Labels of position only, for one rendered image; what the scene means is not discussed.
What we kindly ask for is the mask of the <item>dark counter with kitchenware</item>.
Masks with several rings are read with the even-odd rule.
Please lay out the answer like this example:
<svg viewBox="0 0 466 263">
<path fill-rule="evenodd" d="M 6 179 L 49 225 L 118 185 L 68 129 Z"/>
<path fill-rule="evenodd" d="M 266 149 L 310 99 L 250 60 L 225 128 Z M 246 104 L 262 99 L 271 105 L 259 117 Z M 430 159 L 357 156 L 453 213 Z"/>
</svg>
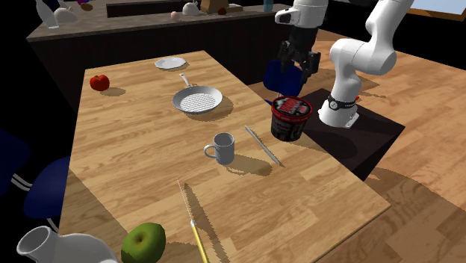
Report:
<svg viewBox="0 0 466 263">
<path fill-rule="evenodd" d="M 260 82 L 290 33 L 260 6 L 174 22 L 169 13 L 110 18 L 110 3 L 95 0 L 91 11 L 84 11 L 73 2 L 77 21 L 56 29 L 40 25 L 26 38 L 73 111 L 86 69 L 188 52 L 207 52 L 244 84 Z"/>
</svg>

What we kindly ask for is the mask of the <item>green apple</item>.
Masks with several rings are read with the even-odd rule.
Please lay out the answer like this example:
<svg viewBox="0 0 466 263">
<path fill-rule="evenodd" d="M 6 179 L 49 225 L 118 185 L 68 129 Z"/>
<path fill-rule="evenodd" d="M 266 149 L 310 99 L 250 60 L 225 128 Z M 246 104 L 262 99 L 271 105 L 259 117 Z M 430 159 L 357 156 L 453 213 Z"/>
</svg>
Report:
<svg viewBox="0 0 466 263">
<path fill-rule="evenodd" d="M 122 263 L 157 263 L 165 246 L 164 228 L 157 223 L 143 223 L 126 235 L 121 247 Z"/>
</svg>

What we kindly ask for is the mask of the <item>red tomato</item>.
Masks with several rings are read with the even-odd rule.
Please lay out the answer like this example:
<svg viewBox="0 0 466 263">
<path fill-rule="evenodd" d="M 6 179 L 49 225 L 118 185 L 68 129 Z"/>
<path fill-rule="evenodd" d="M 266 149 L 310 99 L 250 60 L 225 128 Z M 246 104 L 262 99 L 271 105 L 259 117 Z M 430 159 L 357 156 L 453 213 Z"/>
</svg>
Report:
<svg viewBox="0 0 466 263">
<path fill-rule="evenodd" d="M 93 90 L 104 91 L 110 87 L 110 80 L 106 75 L 95 75 L 90 79 L 90 86 Z"/>
</svg>

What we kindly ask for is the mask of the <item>black and red tub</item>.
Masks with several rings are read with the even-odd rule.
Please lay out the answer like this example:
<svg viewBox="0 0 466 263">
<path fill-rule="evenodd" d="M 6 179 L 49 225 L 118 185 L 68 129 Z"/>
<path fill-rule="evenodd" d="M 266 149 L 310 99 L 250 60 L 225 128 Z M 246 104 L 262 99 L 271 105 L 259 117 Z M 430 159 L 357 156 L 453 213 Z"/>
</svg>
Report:
<svg viewBox="0 0 466 263">
<path fill-rule="evenodd" d="M 302 98 L 280 96 L 271 102 L 271 133 L 282 141 L 292 142 L 301 137 L 312 107 Z"/>
</svg>

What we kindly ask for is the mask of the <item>grey pen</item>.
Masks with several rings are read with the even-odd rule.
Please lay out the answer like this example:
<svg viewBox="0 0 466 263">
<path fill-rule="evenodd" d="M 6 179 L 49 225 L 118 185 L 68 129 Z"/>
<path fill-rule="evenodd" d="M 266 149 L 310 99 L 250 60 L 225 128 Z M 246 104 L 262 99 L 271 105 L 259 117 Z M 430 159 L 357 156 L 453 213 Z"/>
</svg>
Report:
<svg viewBox="0 0 466 263">
<path fill-rule="evenodd" d="M 258 142 L 259 146 L 264 150 L 264 152 L 278 165 L 280 165 L 279 160 L 273 155 L 273 153 L 261 142 L 261 140 L 256 136 L 256 134 L 248 127 L 244 126 L 246 131 Z"/>
</svg>

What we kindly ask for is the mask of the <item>window with wooden frame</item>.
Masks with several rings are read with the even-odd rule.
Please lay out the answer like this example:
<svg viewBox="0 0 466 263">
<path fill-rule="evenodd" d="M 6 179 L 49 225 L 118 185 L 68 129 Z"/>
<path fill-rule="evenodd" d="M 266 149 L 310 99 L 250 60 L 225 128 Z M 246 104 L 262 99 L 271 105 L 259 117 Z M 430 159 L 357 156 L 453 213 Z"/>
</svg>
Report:
<svg viewBox="0 0 466 263">
<path fill-rule="evenodd" d="M 466 0 L 414 0 L 408 13 L 463 22 L 466 19 Z"/>
</svg>

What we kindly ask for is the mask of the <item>white plate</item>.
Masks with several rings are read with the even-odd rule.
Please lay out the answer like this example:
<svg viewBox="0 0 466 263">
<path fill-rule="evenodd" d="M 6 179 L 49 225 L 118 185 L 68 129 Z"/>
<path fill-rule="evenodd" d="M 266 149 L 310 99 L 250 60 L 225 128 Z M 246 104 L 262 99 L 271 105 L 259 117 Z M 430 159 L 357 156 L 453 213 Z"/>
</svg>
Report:
<svg viewBox="0 0 466 263">
<path fill-rule="evenodd" d="M 181 69 L 187 65 L 187 61 L 180 57 L 168 57 L 157 60 L 154 65 L 163 70 Z"/>
</svg>

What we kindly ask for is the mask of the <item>white jug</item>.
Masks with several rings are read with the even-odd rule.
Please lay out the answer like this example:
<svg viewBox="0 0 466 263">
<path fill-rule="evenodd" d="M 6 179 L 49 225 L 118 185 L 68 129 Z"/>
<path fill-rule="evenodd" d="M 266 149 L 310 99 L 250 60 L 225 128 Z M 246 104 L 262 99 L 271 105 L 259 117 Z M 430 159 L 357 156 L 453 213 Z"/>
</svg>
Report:
<svg viewBox="0 0 466 263">
<path fill-rule="evenodd" d="M 26 233 L 16 246 L 21 256 L 36 263 L 119 263 L 113 250 L 92 235 L 59 235 L 48 226 Z"/>
</svg>

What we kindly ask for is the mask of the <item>grey frying pan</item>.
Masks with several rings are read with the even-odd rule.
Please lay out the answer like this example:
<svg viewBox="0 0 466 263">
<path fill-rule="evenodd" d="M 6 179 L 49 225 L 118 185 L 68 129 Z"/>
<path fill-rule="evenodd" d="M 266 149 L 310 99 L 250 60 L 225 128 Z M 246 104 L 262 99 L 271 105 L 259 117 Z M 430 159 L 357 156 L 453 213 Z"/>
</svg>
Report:
<svg viewBox="0 0 466 263">
<path fill-rule="evenodd" d="M 214 110 L 223 100 L 222 93 L 213 87 L 192 85 L 184 73 L 179 74 L 187 87 L 177 92 L 172 104 L 186 114 L 204 114 Z"/>
</svg>

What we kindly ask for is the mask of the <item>dark robot stand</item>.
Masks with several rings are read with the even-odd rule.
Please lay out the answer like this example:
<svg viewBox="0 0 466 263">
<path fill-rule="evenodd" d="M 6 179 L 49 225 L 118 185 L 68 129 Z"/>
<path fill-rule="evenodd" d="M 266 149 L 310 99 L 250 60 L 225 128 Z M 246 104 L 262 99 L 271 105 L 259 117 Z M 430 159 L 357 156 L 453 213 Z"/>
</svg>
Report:
<svg viewBox="0 0 466 263">
<path fill-rule="evenodd" d="M 364 181 L 405 126 L 359 106 L 359 118 L 351 128 L 334 128 L 322 123 L 317 110 L 330 92 L 319 89 L 303 99 L 312 106 L 312 114 L 303 133 Z"/>
</svg>

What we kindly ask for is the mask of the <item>grey mug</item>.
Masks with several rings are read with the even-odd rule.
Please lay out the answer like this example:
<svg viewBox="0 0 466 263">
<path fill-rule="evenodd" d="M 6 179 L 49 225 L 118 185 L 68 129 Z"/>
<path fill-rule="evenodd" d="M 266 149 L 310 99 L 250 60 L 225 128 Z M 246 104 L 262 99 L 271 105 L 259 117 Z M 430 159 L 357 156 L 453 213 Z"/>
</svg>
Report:
<svg viewBox="0 0 466 263">
<path fill-rule="evenodd" d="M 234 160 L 234 137 L 226 132 L 216 134 L 213 144 L 206 145 L 203 149 L 204 154 L 209 158 L 214 158 L 218 164 L 227 165 Z M 207 150 L 214 148 L 214 154 L 209 155 Z"/>
</svg>

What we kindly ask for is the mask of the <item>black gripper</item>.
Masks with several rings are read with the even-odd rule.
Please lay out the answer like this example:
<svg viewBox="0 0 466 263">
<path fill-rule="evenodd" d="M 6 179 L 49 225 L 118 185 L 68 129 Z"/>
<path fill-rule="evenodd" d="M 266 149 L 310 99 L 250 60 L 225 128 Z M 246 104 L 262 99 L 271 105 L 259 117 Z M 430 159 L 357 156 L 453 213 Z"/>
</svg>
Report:
<svg viewBox="0 0 466 263">
<path fill-rule="evenodd" d="M 283 40 L 280 45 L 278 59 L 281 62 L 281 72 L 286 71 L 290 60 L 298 62 L 299 58 L 306 58 L 308 55 L 300 64 L 302 68 L 302 84 L 305 84 L 308 78 L 312 74 L 317 73 L 319 69 L 321 53 L 312 52 L 318 30 L 319 28 L 300 28 L 293 26 L 291 28 L 289 42 Z"/>
</svg>

